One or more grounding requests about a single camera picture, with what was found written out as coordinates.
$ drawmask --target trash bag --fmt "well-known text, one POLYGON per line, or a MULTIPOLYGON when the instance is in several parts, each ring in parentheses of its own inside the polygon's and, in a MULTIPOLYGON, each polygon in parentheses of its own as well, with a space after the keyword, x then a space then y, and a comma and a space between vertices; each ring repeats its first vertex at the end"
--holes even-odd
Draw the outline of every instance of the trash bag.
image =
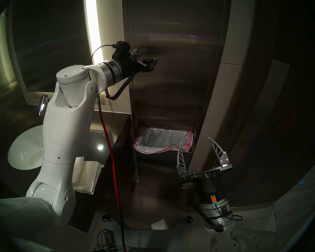
POLYGON ((178 151, 188 152, 192 146, 192 132, 141 127, 133 148, 143 154, 178 151))

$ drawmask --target faucet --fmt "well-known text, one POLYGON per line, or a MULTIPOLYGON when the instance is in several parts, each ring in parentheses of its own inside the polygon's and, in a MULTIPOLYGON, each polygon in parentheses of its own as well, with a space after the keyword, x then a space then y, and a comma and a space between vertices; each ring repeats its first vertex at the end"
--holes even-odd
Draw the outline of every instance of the faucet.
POLYGON ((39 105, 37 106, 37 114, 39 116, 44 116, 44 113, 46 112, 49 100, 50 100, 50 97, 48 95, 42 95, 41 96, 41 99, 39 101, 39 105))

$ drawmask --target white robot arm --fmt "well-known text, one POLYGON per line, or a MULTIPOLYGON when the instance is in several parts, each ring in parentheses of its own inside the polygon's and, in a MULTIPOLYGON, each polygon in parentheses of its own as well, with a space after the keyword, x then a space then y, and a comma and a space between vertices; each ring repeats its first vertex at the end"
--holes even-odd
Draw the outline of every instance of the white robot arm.
POLYGON ((128 77, 117 93, 138 72, 150 72, 157 59, 139 62, 124 41, 114 44, 112 59, 93 65, 73 65, 56 74, 55 94, 48 103, 43 121, 44 155, 39 175, 26 197, 0 200, 0 217, 7 218, 8 231, 41 232, 49 223, 68 223, 75 208, 72 172, 75 159, 89 133, 98 94, 128 77), (11 224, 9 219, 20 218, 11 224))

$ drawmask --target wall light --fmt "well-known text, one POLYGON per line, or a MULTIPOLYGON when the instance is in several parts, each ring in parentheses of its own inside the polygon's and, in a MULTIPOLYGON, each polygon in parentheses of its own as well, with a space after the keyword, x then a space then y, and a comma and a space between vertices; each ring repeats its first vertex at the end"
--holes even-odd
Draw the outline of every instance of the wall light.
MULTIPOLYGON (((101 46, 97 15, 97 1, 85 0, 85 4, 92 54, 96 49, 101 46)), ((104 57, 102 49, 98 49, 93 55, 93 63, 101 63, 103 62, 103 60, 104 57)))

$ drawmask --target paper on floor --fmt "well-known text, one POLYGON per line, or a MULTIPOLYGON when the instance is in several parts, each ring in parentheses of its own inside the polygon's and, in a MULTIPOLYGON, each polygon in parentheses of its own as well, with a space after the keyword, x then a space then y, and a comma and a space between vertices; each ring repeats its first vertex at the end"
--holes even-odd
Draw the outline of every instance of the paper on floor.
POLYGON ((99 162, 84 161, 84 157, 77 157, 72 174, 73 189, 93 194, 102 167, 104 165, 99 162))
POLYGON ((150 225, 151 229, 153 230, 167 230, 167 224, 164 219, 159 220, 158 222, 155 222, 150 225))

